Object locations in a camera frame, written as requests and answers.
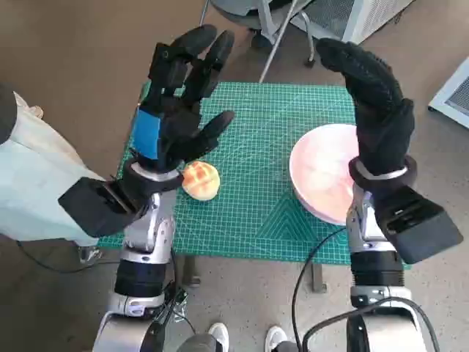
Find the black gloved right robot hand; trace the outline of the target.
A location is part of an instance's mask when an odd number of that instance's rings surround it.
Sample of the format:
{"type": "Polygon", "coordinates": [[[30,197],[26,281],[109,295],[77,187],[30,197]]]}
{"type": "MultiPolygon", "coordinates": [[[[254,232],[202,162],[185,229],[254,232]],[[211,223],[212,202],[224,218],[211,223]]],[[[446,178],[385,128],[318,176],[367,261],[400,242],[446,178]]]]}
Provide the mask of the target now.
{"type": "Polygon", "coordinates": [[[316,50],[323,67],[344,77],[353,99],[361,163],[374,176],[403,169],[414,104],[404,97],[391,66],[351,42],[322,38],[316,50]]]}

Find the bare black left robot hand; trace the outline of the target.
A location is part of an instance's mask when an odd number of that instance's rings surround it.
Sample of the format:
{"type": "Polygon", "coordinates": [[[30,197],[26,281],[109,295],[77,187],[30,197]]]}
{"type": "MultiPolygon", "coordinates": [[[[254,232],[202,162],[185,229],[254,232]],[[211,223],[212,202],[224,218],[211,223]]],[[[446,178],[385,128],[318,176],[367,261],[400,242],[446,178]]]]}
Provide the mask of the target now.
{"type": "Polygon", "coordinates": [[[204,24],[155,46],[133,128],[133,155],[143,168],[169,172],[218,146],[235,114],[223,111],[201,126],[201,102],[217,87],[234,42],[233,32],[204,24]]]}

